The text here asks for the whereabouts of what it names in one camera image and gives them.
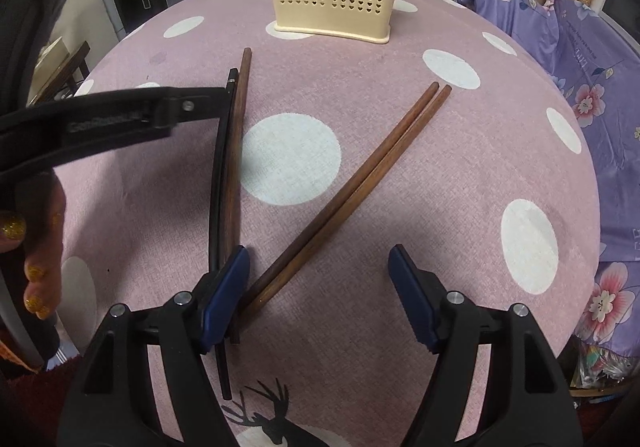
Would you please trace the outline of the person's left hand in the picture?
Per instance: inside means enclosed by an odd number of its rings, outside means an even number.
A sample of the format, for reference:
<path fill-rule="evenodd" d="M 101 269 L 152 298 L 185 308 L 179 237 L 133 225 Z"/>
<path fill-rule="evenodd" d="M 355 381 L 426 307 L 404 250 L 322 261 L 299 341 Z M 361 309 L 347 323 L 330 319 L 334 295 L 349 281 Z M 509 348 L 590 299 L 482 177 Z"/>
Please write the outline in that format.
<path fill-rule="evenodd" d="M 40 320 L 48 319 L 61 302 L 65 210 L 64 189 L 53 171 L 18 186 L 14 209 L 1 202 L 1 252 L 24 247 L 23 302 Z"/>

